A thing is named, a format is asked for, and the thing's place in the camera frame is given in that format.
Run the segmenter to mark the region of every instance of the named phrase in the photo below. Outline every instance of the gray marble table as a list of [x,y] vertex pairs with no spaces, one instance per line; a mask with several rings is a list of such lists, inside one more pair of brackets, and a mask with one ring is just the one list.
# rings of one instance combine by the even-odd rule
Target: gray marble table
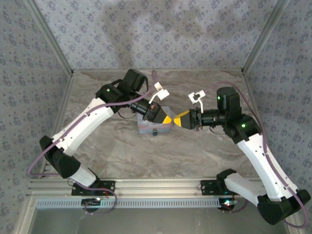
[[[141,71],[151,78],[151,70]],[[102,85],[123,78],[125,73],[124,70],[76,71],[63,126],[89,104]],[[231,81],[247,94],[239,72],[160,69],[157,73],[158,81],[170,92],[160,103],[169,106],[175,114],[194,108],[189,93],[217,81]],[[216,89],[204,98],[205,108],[216,108]],[[242,99],[241,105],[249,114]],[[126,108],[121,113],[125,117],[133,115]],[[214,131],[221,133],[222,128],[214,128]],[[80,145],[75,157],[99,177],[215,176],[228,168],[243,176],[256,176],[251,163],[232,140],[213,134],[208,127],[196,132],[175,125],[166,135],[141,135],[136,118],[122,119],[118,115],[98,126]]]

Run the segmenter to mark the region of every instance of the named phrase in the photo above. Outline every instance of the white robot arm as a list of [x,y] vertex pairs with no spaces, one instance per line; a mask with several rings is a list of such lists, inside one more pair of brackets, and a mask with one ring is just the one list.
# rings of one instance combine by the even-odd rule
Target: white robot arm
[[218,89],[218,109],[215,110],[203,110],[200,99],[204,96],[204,91],[190,94],[192,103],[199,102],[200,108],[190,109],[178,115],[174,122],[180,127],[197,130],[202,129],[203,126],[221,125],[225,134],[246,154],[263,186],[243,178],[233,169],[227,169],[217,175],[216,181],[210,181],[208,184],[201,183],[203,195],[206,195],[206,191],[207,194],[209,191],[214,192],[216,186],[223,195],[228,192],[239,194],[257,206],[262,217],[270,224],[275,224],[300,209],[295,196],[306,204],[311,199],[307,190],[298,189],[269,149],[267,153],[264,152],[264,147],[267,146],[263,145],[261,129],[251,116],[242,114],[239,94],[236,90],[232,87]]
[[[45,154],[45,158],[63,178],[71,178],[86,187],[97,187],[99,178],[75,159],[73,154],[95,128],[120,108],[129,107],[133,112],[143,115],[143,120],[150,122],[171,122],[171,118],[167,116],[157,102],[139,98],[140,95],[137,92],[146,80],[147,77],[144,74],[130,69],[123,80],[117,80],[102,86],[87,108],[63,130],[52,138],[48,136],[41,138],[42,150],[47,149],[57,141],[56,145]],[[158,96],[162,100],[169,95],[168,91],[163,90],[159,83],[156,83],[155,87],[157,92],[153,98]],[[127,102],[128,104],[105,106],[106,103],[117,102]]]

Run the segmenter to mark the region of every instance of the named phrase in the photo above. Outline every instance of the purple cable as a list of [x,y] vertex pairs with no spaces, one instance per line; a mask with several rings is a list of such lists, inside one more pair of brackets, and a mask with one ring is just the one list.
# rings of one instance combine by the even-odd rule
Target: purple cable
[[275,175],[277,176],[277,178],[282,182],[282,184],[288,189],[288,191],[293,195],[293,197],[297,200],[298,204],[301,206],[302,208],[302,211],[304,213],[304,216],[305,216],[305,221],[302,225],[300,226],[296,226],[296,225],[293,225],[289,222],[287,222],[286,220],[283,220],[287,225],[293,227],[293,228],[298,228],[298,229],[303,229],[305,228],[307,225],[308,225],[308,222],[309,222],[309,217],[308,217],[308,212],[307,212],[307,209],[305,208],[304,204],[302,203],[302,201],[300,200],[300,198],[297,196],[297,194],[290,188],[288,187],[288,184],[287,182],[283,179],[283,177],[278,173],[277,169],[274,167],[272,161],[271,161],[271,158],[270,156],[268,155],[268,140],[267,140],[267,134],[266,134],[266,131],[265,131],[265,128],[262,124],[262,122],[260,121],[260,119],[258,118],[258,116],[256,115],[255,111],[252,109],[251,105],[249,104],[246,96],[243,94],[243,92],[235,85],[233,84],[232,82],[229,82],[229,81],[219,81],[215,84],[213,84],[212,86],[210,86],[209,88],[207,88],[205,90],[205,92],[209,91],[210,89],[212,89],[213,87],[219,85],[219,84],[229,84],[231,86],[233,86],[238,92],[239,94],[241,95],[241,97],[244,99],[245,103],[247,104],[248,108],[250,109],[250,111],[252,112],[252,114],[254,115],[254,117],[256,118],[257,122],[259,123],[260,125],[260,128],[262,130],[262,136],[263,136],[263,150],[264,150],[264,153],[265,153],[265,157],[270,165],[270,167],[272,168],[272,170],[274,171]]
[[89,187],[86,187],[82,184],[80,184],[79,182],[76,181],[76,184],[79,185],[80,187],[84,188],[84,189],[87,189],[87,190],[92,190],[92,191],[106,191],[106,192],[109,192],[111,193],[112,195],[114,195],[115,197],[115,201],[114,201],[114,205],[107,211],[102,211],[102,212],[96,212],[96,213],[92,213],[92,212],[88,212],[86,210],[87,206],[92,202],[92,201],[89,201],[87,202],[85,205],[84,205],[84,211],[86,212],[86,214],[89,214],[89,215],[103,215],[103,214],[107,214],[109,212],[111,212],[113,209],[115,209],[116,205],[117,205],[117,195],[114,193],[114,191],[110,190],[110,189],[105,189],[105,188],[89,188]]
[[[91,114],[93,111],[102,108],[102,107],[107,107],[107,106],[123,106],[123,105],[127,105],[127,104],[131,104],[133,102],[139,101],[143,98],[145,98],[146,96],[148,96],[151,91],[153,90],[153,86],[156,84],[157,82],[157,72],[155,70],[152,70],[152,80],[153,80],[153,84],[151,85],[151,88],[142,96],[130,100],[130,101],[123,101],[123,102],[115,102],[115,103],[105,103],[103,105],[99,105],[97,107],[92,108],[90,111],[86,112],[86,115],[83,115],[82,117],[80,117],[80,119],[78,119],[75,123],[73,123],[72,126],[70,126],[66,132],[64,132],[64,134],[59,138],[59,139],[63,139],[64,137],[67,136],[67,134],[69,134],[85,117],[87,117],[89,114]],[[27,170],[27,174],[29,176],[55,176],[58,175],[57,173],[31,173],[32,169],[34,168],[34,166],[38,163],[38,161],[55,145],[57,145],[59,143],[59,139],[56,140],[55,142],[53,142],[48,148],[46,148],[36,159],[35,161],[30,165],[30,167]]]
[[249,201],[246,199],[244,205],[241,208],[234,210],[234,211],[231,211],[231,213],[237,213],[237,212],[244,210],[246,208],[246,206],[248,205],[248,203],[249,203]]

